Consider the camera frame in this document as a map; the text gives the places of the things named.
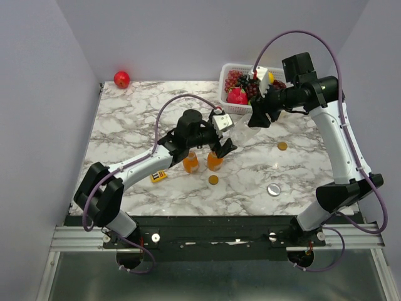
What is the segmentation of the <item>gold bottle cap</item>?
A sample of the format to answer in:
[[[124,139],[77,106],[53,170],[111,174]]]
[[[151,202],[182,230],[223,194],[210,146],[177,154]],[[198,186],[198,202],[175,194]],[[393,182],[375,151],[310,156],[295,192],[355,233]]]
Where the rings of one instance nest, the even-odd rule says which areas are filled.
[[[287,143],[285,143],[285,142],[279,142],[279,143],[278,143],[278,149],[279,149],[279,150],[285,151],[287,148],[288,148]]]
[[[216,175],[211,175],[209,176],[208,181],[211,185],[216,185],[219,182],[219,178]]]

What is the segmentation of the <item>silver jar lid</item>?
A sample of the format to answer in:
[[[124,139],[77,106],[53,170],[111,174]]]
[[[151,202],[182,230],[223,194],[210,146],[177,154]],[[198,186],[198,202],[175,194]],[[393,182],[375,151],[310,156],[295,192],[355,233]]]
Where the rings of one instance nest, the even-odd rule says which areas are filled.
[[[272,197],[277,197],[281,194],[281,188],[276,183],[271,183],[266,188],[268,194]]]

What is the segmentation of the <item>clear glass jar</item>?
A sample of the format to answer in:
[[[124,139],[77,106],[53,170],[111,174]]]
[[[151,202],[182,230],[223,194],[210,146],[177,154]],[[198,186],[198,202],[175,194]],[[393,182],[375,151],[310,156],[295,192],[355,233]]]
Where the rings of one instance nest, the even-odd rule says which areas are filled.
[[[230,138],[234,145],[244,147],[261,130],[258,127],[249,127],[251,114],[243,115],[230,130]]]

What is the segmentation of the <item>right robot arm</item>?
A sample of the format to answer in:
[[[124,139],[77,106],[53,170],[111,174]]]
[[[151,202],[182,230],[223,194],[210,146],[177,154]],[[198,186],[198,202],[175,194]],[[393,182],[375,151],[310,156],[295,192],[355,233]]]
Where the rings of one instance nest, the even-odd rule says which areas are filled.
[[[316,124],[328,153],[333,182],[316,189],[316,199],[293,218],[288,230],[292,244],[301,246],[340,209],[348,207],[384,184],[365,162],[346,115],[344,94],[336,77],[318,78],[309,53],[282,61],[289,88],[261,90],[251,100],[250,128],[268,128],[282,111],[295,113],[299,107]]]

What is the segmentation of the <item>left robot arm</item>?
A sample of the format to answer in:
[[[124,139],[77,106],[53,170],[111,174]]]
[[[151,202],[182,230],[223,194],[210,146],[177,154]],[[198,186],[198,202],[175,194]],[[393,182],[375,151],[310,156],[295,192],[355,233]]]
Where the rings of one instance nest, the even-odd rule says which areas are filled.
[[[223,158],[237,148],[231,139],[220,142],[233,127],[230,115],[220,109],[213,110],[208,120],[199,111],[188,109],[175,128],[157,139],[150,150],[112,166],[92,164],[73,197],[84,212],[83,225],[88,226],[91,220],[95,226],[115,232],[124,247],[135,246],[138,225],[121,209],[124,192],[147,176],[180,163],[192,148],[207,145],[218,158]]]

